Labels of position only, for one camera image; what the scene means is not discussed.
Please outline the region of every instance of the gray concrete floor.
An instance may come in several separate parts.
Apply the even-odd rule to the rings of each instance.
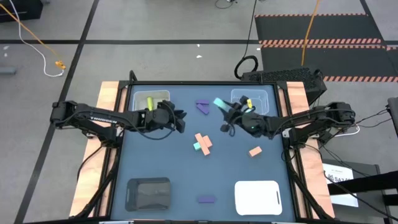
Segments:
[[[26,21],[41,39],[79,39],[93,0],[51,0],[42,18]],[[395,0],[367,0],[383,37],[398,40]],[[256,13],[311,13],[316,0],[267,0]],[[245,39],[253,1],[240,0],[225,10],[206,0],[101,0],[88,39]],[[359,0],[323,0],[319,13],[363,12]],[[26,32],[26,39],[32,37]],[[0,39],[17,39],[17,24],[0,24]],[[255,27],[252,39],[257,38]],[[54,45],[70,65],[76,45]],[[57,72],[55,58],[45,52],[48,71]],[[100,83],[125,80],[133,69],[140,80],[235,80],[233,69],[244,45],[86,45],[81,53],[67,99],[95,105]],[[257,45],[248,54],[258,57]],[[49,126],[51,104],[57,101],[65,76],[42,73],[42,59],[26,45],[0,45],[0,66],[15,66],[17,75],[0,77],[0,217],[14,221],[25,188]],[[244,65],[242,70],[251,69]],[[363,118],[383,109],[398,95],[396,83],[327,83],[320,103],[345,101]],[[369,120],[374,124],[384,117]],[[77,168],[86,139],[79,131],[56,131],[50,145],[25,222],[67,218],[75,189]],[[398,139],[391,123],[362,129],[355,136],[332,140],[328,149],[344,160],[379,164],[381,172],[398,169]],[[357,222],[381,219],[349,217]]]

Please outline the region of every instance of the clear plastic bin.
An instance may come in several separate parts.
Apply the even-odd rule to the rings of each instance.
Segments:
[[[138,91],[132,97],[134,110],[143,110],[145,108],[148,108],[147,97],[152,97],[154,109],[156,109],[158,102],[161,102],[163,100],[170,101],[170,92],[167,90]]]
[[[257,114],[266,115],[269,112],[268,94],[265,90],[235,89],[231,91],[231,102],[239,103],[242,96],[248,97],[256,107]]]

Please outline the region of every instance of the small orange block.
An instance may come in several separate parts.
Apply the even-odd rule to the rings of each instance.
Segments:
[[[204,142],[205,142],[205,144],[206,144],[207,147],[211,147],[211,146],[213,145],[213,144],[211,143],[211,141],[210,141],[209,136],[203,137],[203,140],[204,140]]]
[[[196,135],[195,135],[195,138],[196,138],[197,141],[199,142],[200,147],[201,147],[201,150],[202,150],[202,152],[204,153],[204,155],[205,155],[205,156],[209,155],[209,154],[210,154],[210,151],[209,151],[209,149],[207,148],[206,143],[205,143],[205,141],[203,140],[201,134],[200,134],[200,133],[196,134]]]
[[[249,151],[249,154],[251,157],[256,156],[257,154],[260,154],[262,152],[261,148],[259,146],[255,147],[254,149]]]

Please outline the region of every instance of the purple rectangular block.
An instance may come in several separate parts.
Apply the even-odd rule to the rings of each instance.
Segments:
[[[209,101],[208,100],[197,100],[197,104],[204,104],[204,105],[208,105]]]
[[[205,108],[203,105],[197,105],[197,108],[200,110],[200,111],[202,111],[202,113],[204,113],[204,114],[208,114],[209,113],[209,109],[208,108]]]
[[[216,197],[213,195],[201,195],[197,198],[198,203],[215,203]]]

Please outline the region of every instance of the white cable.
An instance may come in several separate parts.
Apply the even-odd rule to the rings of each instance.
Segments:
[[[14,12],[15,12],[15,15],[16,15],[17,18],[18,18],[18,21],[20,22],[21,20],[19,19],[17,9],[15,8],[14,3],[12,2],[12,0],[10,0],[10,3],[11,3],[11,6],[12,6]],[[18,23],[18,29],[19,29],[19,38],[20,38],[20,40],[21,40],[24,44],[26,44],[26,45],[28,45],[28,46],[31,46],[33,49],[35,49],[35,50],[37,51],[37,53],[39,53],[39,54],[43,57],[43,61],[44,61],[43,72],[44,72],[44,75],[46,75],[46,76],[48,76],[48,77],[59,77],[59,76],[63,75],[64,70],[62,70],[62,72],[59,73],[58,75],[49,75],[49,74],[47,74],[47,72],[45,71],[45,67],[46,67],[47,65],[46,65],[46,61],[45,61],[44,54],[42,54],[39,50],[37,50],[32,44],[28,44],[27,42],[25,42],[25,41],[22,39],[22,36],[21,36],[21,24],[20,24],[20,23]]]
[[[335,137],[350,136],[350,135],[358,134],[359,131],[361,130],[361,128],[357,124],[355,124],[355,125],[356,125],[356,132],[354,132],[354,133],[346,133],[346,134],[338,134]]]

